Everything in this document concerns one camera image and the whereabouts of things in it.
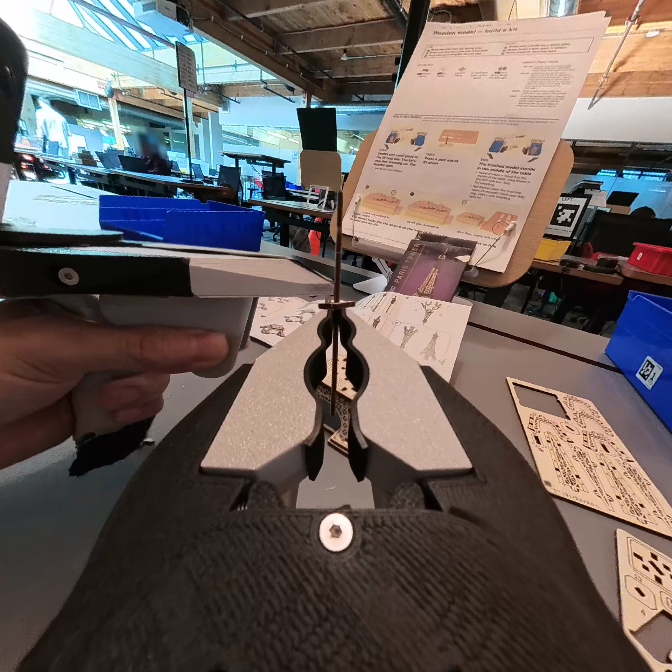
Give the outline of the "red plastic bin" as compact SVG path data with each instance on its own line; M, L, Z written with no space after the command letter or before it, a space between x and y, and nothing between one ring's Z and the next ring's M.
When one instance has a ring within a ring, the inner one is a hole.
M634 243L628 264L642 272L671 277L670 247L651 243Z

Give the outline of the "wooden tower base model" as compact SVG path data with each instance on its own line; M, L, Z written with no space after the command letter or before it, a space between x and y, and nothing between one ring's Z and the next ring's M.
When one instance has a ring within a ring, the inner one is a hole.
M332 362L327 363L327 373L323 381L316 386L316 394L323 408L323 427L327 431L327 442L332 449L348 456L348 434L350 424L350 406L356 396L356 389L346 374L347 356L338 356L337 367L337 398L335 414L329 415L331 408Z

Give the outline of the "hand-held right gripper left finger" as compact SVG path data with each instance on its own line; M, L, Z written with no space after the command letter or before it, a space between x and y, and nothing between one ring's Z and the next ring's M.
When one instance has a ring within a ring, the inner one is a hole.
M323 465L331 315L307 323L258 357L201 462L210 474L268 481L285 491L315 480Z

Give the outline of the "sign on pole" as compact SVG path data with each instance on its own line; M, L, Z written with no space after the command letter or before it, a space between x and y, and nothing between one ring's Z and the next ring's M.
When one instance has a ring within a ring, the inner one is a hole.
M198 92L196 55L179 41L175 42L174 47L178 85L187 96L195 97Z

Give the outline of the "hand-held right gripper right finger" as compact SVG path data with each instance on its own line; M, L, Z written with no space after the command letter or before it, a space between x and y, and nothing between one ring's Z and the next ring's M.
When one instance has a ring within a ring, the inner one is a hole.
M421 367L353 309L341 319L346 376L356 395L349 420L349 463L374 494L403 483L467 475L473 470Z

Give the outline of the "instruction booklet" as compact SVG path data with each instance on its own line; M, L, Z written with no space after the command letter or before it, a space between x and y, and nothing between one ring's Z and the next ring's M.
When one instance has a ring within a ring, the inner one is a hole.
M257 303L250 336L273 346L318 312L323 298L265 297ZM420 365L450 381L472 305L378 292L359 300L355 314Z

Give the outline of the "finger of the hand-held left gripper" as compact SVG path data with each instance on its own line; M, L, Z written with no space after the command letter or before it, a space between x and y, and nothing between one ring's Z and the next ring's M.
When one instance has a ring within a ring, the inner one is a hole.
M256 301L266 296L329 296L333 283L289 257L194 257L189 261L189 292L170 296L101 294L103 318L116 326L159 325L223 333L229 354L199 377L223 377L247 343Z

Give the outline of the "large wooden parts sheet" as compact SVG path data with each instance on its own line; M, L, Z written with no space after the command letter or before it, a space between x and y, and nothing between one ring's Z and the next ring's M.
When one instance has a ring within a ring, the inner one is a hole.
M671 505L592 401L512 377L506 381L551 495L671 538ZM554 397L562 416L531 408L517 387Z

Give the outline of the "wooden parts sheet with arches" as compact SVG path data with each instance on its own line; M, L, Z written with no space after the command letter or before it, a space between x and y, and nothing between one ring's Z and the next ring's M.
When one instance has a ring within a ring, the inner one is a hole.
M616 531L620 622L651 671L671 670L671 557Z

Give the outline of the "black and white marker sign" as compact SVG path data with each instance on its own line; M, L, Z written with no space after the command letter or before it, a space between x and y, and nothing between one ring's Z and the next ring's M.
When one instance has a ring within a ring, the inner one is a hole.
M561 194L544 236L571 240L592 196L583 194Z

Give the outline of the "black monitor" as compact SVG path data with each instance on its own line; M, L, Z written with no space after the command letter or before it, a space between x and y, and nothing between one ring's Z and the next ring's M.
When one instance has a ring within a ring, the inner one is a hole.
M337 152L335 107L299 107L296 113L303 150Z

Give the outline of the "wooden tower spire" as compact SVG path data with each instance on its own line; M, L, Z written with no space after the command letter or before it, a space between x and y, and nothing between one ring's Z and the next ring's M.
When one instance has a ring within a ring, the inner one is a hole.
M324 353L325 375L330 376L329 386L329 414L337 415L337 376L338 376L338 356L340 345L340 325L343 311L354 304L341 298L341 273L342 273L342 250L343 250L343 192L337 192L337 201L335 213L331 219L335 224L335 257L333 272L333 291L330 301L324 307L327 311L328 327L331 329L329 336L330 343L327 345Z

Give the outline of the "printed instruction sheet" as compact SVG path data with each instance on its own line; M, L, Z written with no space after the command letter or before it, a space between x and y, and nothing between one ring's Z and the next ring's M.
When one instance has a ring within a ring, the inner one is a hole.
M504 272L609 17L429 21L386 109L347 235L404 251L418 232L475 242Z

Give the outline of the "grey desk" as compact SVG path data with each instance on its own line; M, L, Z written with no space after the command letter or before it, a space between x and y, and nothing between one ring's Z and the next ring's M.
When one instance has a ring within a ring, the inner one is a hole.
M12 181L5 221L40 229L94 229L98 192L91 188ZM591 400L671 503L671 433L604 355L606 339L475 303L451 384L508 436L533 466L507 377ZM162 440L220 380L173 377L164 409L148 437ZM97 537L153 444L81 478L70 477L71 440L1 471L1 670L14 671L61 609ZM348 474L344 456L328 448L315 482L298 489L298 505L373 505L368 482ZM620 615L616 529L670 555L671 541L553 498L601 597Z

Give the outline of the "person's left hand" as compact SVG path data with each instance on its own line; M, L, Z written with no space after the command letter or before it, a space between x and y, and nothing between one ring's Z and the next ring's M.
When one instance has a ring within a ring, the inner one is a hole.
M134 373L101 387L93 402L135 424L163 408L172 374L210 368L228 354L217 332L92 323L41 300L2 301L1 468L72 436L71 393L86 374Z

